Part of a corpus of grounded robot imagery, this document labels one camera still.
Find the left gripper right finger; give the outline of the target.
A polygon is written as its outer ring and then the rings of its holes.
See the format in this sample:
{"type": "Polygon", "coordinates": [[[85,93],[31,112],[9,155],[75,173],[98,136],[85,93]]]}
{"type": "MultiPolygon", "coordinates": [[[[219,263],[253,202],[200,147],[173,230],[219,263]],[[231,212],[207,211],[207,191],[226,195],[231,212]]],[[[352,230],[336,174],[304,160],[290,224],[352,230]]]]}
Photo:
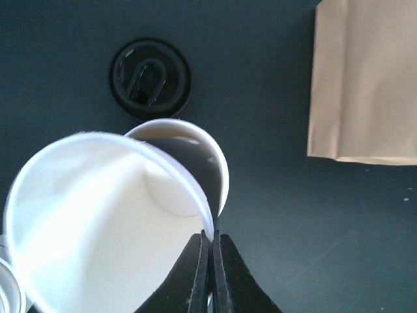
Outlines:
{"type": "Polygon", "coordinates": [[[280,312],[258,285],[227,234],[214,233],[212,242],[214,312],[280,312]]]}

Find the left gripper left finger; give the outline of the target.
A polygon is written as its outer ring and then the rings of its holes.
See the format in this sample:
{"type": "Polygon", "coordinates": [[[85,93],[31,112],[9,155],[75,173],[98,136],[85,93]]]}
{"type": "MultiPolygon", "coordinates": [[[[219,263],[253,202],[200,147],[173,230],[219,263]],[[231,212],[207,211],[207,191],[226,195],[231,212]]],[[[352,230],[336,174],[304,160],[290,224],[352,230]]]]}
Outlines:
{"type": "Polygon", "coordinates": [[[136,310],[150,313],[203,313],[208,307],[209,240],[193,234],[166,279],[136,310]]]}

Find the white paper cup stack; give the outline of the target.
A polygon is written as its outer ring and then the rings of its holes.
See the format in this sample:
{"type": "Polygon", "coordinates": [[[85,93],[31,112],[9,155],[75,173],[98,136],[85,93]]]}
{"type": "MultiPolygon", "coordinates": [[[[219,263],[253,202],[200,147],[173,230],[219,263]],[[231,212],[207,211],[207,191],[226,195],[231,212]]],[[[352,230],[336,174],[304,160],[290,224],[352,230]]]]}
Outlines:
{"type": "Polygon", "coordinates": [[[32,156],[3,221],[12,266],[41,312],[133,312],[193,234],[214,233],[189,169],[149,143],[104,132],[32,156]]]}
{"type": "Polygon", "coordinates": [[[26,298],[8,261],[6,236],[1,235],[1,312],[25,312],[26,298]]]}

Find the orange paper bag white handles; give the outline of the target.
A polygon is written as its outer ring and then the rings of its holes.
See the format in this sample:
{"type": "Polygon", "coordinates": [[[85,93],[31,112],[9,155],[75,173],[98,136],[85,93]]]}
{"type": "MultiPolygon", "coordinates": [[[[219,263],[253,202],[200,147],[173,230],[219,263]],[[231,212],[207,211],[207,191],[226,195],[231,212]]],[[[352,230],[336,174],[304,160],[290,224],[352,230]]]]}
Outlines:
{"type": "Polygon", "coordinates": [[[416,2],[315,9],[310,157],[416,164],[416,2]]]}

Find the black paper coffee cup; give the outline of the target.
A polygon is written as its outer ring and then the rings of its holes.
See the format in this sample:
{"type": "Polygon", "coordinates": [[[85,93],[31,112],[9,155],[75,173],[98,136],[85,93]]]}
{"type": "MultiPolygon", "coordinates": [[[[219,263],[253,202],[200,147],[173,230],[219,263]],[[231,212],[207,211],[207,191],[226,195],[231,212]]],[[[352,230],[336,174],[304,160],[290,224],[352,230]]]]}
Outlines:
{"type": "Polygon", "coordinates": [[[214,223],[227,201],[229,168],[216,140],[199,126],[180,119],[147,121],[126,133],[147,142],[182,164],[203,189],[214,223]]]}

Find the left black lid stack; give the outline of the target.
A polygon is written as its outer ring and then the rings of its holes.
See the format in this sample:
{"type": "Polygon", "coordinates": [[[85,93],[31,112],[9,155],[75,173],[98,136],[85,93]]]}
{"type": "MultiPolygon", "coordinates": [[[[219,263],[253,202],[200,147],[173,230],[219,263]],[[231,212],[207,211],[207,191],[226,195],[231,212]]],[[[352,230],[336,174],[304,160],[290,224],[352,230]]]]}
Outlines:
{"type": "Polygon", "coordinates": [[[183,54],[159,38],[125,44],[112,59],[109,87],[117,104],[144,120],[172,117],[187,104],[192,74],[183,54]]]}

